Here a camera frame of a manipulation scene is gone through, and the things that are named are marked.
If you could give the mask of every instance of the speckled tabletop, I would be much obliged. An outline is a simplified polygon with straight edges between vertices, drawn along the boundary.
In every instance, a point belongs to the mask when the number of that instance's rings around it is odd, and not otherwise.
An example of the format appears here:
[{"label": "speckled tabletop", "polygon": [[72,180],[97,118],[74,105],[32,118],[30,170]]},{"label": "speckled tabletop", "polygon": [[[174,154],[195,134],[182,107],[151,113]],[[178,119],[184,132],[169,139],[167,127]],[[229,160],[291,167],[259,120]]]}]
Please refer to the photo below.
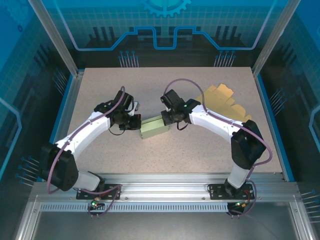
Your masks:
[{"label": "speckled tabletop", "polygon": [[[160,115],[167,84],[178,78],[196,81],[203,90],[225,84],[234,91],[236,104],[252,115],[273,159],[256,168],[256,172],[281,172],[275,145],[261,104],[256,83],[249,67],[150,67],[150,68],[87,68],[85,69],[69,133],[80,126],[97,104],[114,99],[120,87],[139,101],[137,113],[142,119]],[[196,98],[199,90],[189,82],[176,82],[172,88],[184,99]],[[112,127],[115,133],[119,130]],[[268,158],[265,151],[258,161]],[[79,170],[95,173],[226,173],[232,169],[231,146],[222,137],[205,128],[189,125],[142,140],[140,131],[126,131],[121,136],[104,132],[77,160]]]}]

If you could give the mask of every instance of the cardboard piece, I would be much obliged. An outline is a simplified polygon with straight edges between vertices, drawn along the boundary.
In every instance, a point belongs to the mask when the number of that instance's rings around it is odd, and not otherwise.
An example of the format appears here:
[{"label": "cardboard piece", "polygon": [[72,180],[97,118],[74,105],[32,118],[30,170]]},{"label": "cardboard piece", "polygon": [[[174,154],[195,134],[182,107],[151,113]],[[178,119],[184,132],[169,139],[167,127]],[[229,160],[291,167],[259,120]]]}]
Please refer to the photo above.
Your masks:
[{"label": "cardboard piece", "polygon": [[[205,106],[227,118],[246,122],[251,120],[251,115],[246,115],[246,110],[239,104],[234,104],[235,100],[231,97],[234,92],[224,84],[218,87],[212,85],[204,91]],[[195,100],[202,103],[202,96]]]}]

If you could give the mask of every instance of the metal post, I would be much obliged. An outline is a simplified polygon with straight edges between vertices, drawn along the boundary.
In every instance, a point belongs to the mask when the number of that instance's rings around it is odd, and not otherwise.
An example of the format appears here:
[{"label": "metal post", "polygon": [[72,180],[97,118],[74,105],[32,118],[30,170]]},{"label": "metal post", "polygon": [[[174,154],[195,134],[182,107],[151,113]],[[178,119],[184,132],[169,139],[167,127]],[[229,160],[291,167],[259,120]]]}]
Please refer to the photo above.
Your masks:
[{"label": "metal post", "polygon": [[41,0],[28,0],[70,73],[76,78],[78,68]]},{"label": "metal post", "polygon": [[269,55],[271,54],[278,39],[280,38],[283,31],[285,30],[289,20],[294,14],[299,3],[300,3],[300,0],[289,0],[286,6],[284,7],[278,21],[276,22],[268,40],[266,41],[260,55],[258,56],[252,68],[254,77],[258,76],[262,67],[265,65]]}]

